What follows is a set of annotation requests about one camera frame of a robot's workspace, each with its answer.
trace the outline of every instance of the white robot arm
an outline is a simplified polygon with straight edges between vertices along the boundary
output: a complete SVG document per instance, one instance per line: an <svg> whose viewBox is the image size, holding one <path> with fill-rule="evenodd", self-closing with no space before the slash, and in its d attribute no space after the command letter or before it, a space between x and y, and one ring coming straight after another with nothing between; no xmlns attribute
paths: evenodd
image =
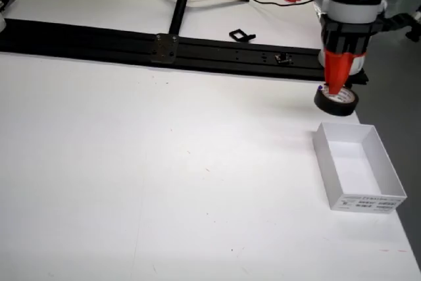
<svg viewBox="0 0 421 281"><path fill-rule="evenodd" d="M322 16L325 79L329 93L337 94L344 86L354 59L363 60L371 36L403 26L416 27L407 14L379 20L383 0L329 0Z"/></svg>

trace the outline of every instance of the black electrical tape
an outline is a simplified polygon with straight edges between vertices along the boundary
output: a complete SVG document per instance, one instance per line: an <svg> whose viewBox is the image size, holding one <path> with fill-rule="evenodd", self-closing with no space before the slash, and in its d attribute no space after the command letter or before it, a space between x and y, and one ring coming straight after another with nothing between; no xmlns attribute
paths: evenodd
<svg viewBox="0 0 421 281"><path fill-rule="evenodd" d="M358 105L358 95L351 89L343 87L337 95L330 95L327 85L319 86L314 103L316 106L330 115L349 116Z"/></svg>

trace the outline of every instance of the open box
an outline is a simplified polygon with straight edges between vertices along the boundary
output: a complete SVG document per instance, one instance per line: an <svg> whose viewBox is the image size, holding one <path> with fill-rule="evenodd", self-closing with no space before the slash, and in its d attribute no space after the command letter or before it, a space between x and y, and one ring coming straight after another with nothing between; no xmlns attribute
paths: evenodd
<svg viewBox="0 0 421 281"><path fill-rule="evenodd" d="M322 123L313 144L332 210L390 213L407 198L374 126Z"/></svg>

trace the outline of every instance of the white tabletop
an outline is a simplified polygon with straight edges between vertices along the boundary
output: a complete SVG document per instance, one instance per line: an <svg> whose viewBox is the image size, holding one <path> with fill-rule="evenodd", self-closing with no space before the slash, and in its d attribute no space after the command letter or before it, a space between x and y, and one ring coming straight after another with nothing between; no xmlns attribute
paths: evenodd
<svg viewBox="0 0 421 281"><path fill-rule="evenodd" d="M318 47L312 5L192 0L182 36ZM166 32L173 0L10 18ZM0 279L420 280L396 213L328 207L317 83L0 55Z"/></svg>

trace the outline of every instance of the cable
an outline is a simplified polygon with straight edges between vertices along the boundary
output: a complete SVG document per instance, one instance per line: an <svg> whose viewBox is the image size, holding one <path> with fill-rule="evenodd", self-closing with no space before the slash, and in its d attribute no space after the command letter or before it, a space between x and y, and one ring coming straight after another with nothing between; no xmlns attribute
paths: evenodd
<svg viewBox="0 0 421 281"><path fill-rule="evenodd" d="M300 5L306 5L307 3L312 3L315 0L308 0L308 1L304 1L303 3L289 3L289 4L280 4L280 3L273 3L271 1L259 1L259 0L253 0L256 1L257 3L260 3L261 5L275 5L275 6L279 6L279 7L290 7L290 6L300 6Z"/></svg>

